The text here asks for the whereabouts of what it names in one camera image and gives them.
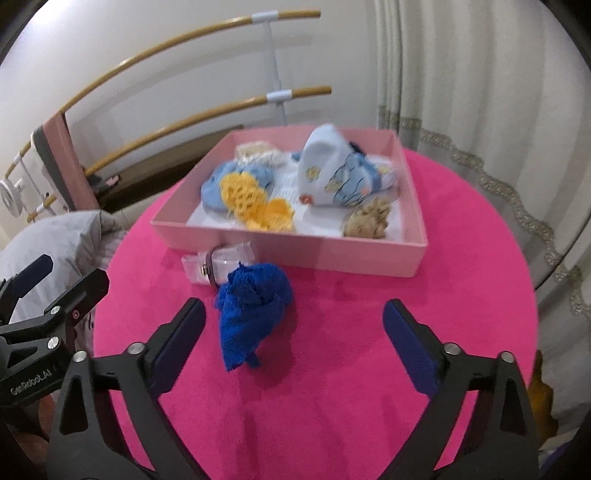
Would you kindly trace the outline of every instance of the blue gripper pad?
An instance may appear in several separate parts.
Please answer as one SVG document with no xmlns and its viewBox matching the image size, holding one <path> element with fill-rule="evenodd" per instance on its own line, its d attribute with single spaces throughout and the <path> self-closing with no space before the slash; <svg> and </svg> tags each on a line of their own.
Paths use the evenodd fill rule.
<svg viewBox="0 0 591 480">
<path fill-rule="evenodd" d="M 188 299 L 170 323 L 158 327 L 147 342 L 144 361 L 151 371 L 148 389 L 154 397 L 170 392 L 205 327 L 205 306 Z"/>
<path fill-rule="evenodd" d="M 441 343 L 430 328 L 414 320 L 399 300 L 391 300 L 386 304 L 383 320 L 386 334 L 402 360 L 414 388 L 432 397 L 439 390 L 440 381 L 437 375 L 441 367 L 434 340 L 439 346 Z M 427 338 L 420 338 L 418 330 L 426 334 Z"/>
<path fill-rule="evenodd" d="M 53 260 L 49 255 L 41 255 L 27 268 L 12 278 L 12 294 L 19 299 L 23 298 L 41 280 L 53 270 Z"/>
</svg>

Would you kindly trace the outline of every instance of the blue crumpled towel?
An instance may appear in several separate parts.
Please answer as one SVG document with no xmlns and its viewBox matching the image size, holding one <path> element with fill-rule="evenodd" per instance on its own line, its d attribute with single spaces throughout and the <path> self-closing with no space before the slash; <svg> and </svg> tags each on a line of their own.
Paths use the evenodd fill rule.
<svg viewBox="0 0 591 480">
<path fill-rule="evenodd" d="M 283 270 L 272 264 L 240 265 L 217 294 L 222 356 L 229 372 L 246 362 L 260 365 L 255 351 L 283 318 L 293 291 Z"/>
</svg>

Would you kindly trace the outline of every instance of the white wall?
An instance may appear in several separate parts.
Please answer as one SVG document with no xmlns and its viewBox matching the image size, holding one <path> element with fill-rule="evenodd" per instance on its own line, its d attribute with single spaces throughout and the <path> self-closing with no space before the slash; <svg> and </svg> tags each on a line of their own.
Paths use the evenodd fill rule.
<svg viewBox="0 0 591 480">
<path fill-rule="evenodd" d="M 121 60 L 216 21 L 305 8 L 322 10 L 322 17 L 273 25 L 283 87 L 328 84 L 333 94 L 291 102 L 288 121 L 375 125 L 372 0 L 49 0 L 0 66 L 0 170 L 34 128 Z M 90 165 L 137 137 L 204 109 L 266 93 L 271 85 L 265 66 L 264 31 L 248 26 L 194 40 L 133 67 L 68 112 L 81 162 Z M 109 172 L 207 131 L 238 123 L 274 124 L 274 109 L 235 113 L 179 132 L 130 154 Z M 19 176 L 17 172 L 11 178 Z M 37 202 L 34 196 L 27 198 Z M 15 220 L 0 207 L 0 225 L 10 237 L 23 227 L 24 217 Z"/>
</svg>

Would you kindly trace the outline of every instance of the wooden rod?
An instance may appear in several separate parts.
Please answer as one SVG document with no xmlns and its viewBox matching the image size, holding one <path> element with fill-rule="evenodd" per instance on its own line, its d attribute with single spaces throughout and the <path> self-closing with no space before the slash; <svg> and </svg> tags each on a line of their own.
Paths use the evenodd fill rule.
<svg viewBox="0 0 591 480">
<path fill-rule="evenodd" d="M 320 10 L 295 10 L 295 11 L 287 11 L 287 12 L 279 12 L 278 20 L 297 20 L 300 18 L 320 18 Z M 119 63 L 114 69 L 108 71 L 101 77 L 97 78 L 94 82 L 87 85 L 84 89 L 79 91 L 76 95 L 74 95 L 70 100 L 67 101 L 65 105 L 63 105 L 59 112 L 66 113 L 70 108 L 72 108 L 75 104 L 80 102 L 86 95 L 90 92 L 96 90 L 99 86 L 106 83 L 108 80 L 111 80 L 114 76 L 124 72 L 128 68 L 136 65 L 137 63 L 153 57 L 154 55 L 163 52 L 164 50 L 168 50 L 169 48 L 175 47 L 180 45 L 181 43 L 188 42 L 190 40 L 195 40 L 196 38 L 204 37 L 206 35 L 210 35 L 215 32 L 221 32 L 224 30 L 230 30 L 232 28 L 243 27 L 244 25 L 251 25 L 252 24 L 252 17 L 248 15 L 247 17 L 236 17 L 226 20 L 224 22 L 215 23 L 212 25 L 208 25 L 207 27 L 197 28 L 195 30 L 191 30 L 190 32 L 186 32 L 182 35 L 178 35 L 173 37 L 169 40 L 166 40 L 158 45 L 155 45 L 148 50 L 145 50 L 141 53 L 138 53 L 134 57 L 130 57 L 121 63 Z M 27 142 L 27 144 L 21 149 L 20 154 L 23 156 L 25 153 L 29 151 L 31 148 L 31 141 Z M 14 170 L 14 166 L 11 165 L 7 170 L 6 174 L 4 175 L 5 178 L 12 173 Z"/>
<path fill-rule="evenodd" d="M 304 98 L 304 97 L 311 97 L 317 95 L 330 95 L 332 93 L 332 88 L 328 85 L 323 85 L 319 87 L 306 87 L 306 88 L 299 88 L 294 89 L 292 92 L 292 98 Z M 226 115 L 228 113 L 239 112 L 240 110 L 244 110 L 246 108 L 251 108 L 255 106 L 261 106 L 268 103 L 267 96 L 261 95 L 258 97 L 248 98 L 243 100 L 242 102 L 232 102 L 227 103 L 225 105 L 221 105 L 215 108 L 211 108 L 209 110 L 205 110 L 204 112 L 198 113 L 197 115 L 192 115 L 190 117 L 185 118 L 184 120 L 180 120 L 173 124 L 170 124 L 167 127 L 160 128 L 155 132 L 152 132 L 148 135 L 144 135 L 143 137 L 134 140 L 133 142 L 124 145 L 123 147 L 115 150 L 114 152 L 104 156 L 98 162 L 92 164 L 89 168 L 85 170 L 85 175 L 89 177 L 93 173 L 105 168 L 106 166 L 112 164 L 114 161 L 119 160 L 124 155 L 137 150 L 149 143 L 152 143 L 159 138 L 166 137 L 167 135 L 173 134 L 178 132 L 179 130 L 192 127 L 198 123 L 211 120 L 213 118 L 217 118 L 218 116 Z M 55 195 L 50 195 L 48 198 L 43 201 L 43 207 L 46 209 L 48 208 L 54 201 L 56 200 Z M 35 218 L 37 218 L 39 214 L 35 211 L 30 213 L 27 217 L 27 222 L 32 222 Z"/>
</svg>

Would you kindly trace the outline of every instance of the pillow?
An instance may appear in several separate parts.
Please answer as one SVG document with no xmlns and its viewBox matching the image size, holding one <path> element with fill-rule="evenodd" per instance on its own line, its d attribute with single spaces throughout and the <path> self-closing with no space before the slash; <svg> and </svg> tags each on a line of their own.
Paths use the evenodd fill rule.
<svg viewBox="0 0 591 480">
<path fill-rule="evenodd" d="M 95 269 L 103 236 L 123 231 L 115 218 L 101 210 L 67 213 L 26 227 L 0 252 L 0 278 L 22 271 L 41 254 L 53 260 L 53 271 L 34 287 L 17 307 L 11 323 L 43 315 L 45 308 Z M 76 330 L 76 349 L 92 354 L 92 312 Z"/>
</svg>

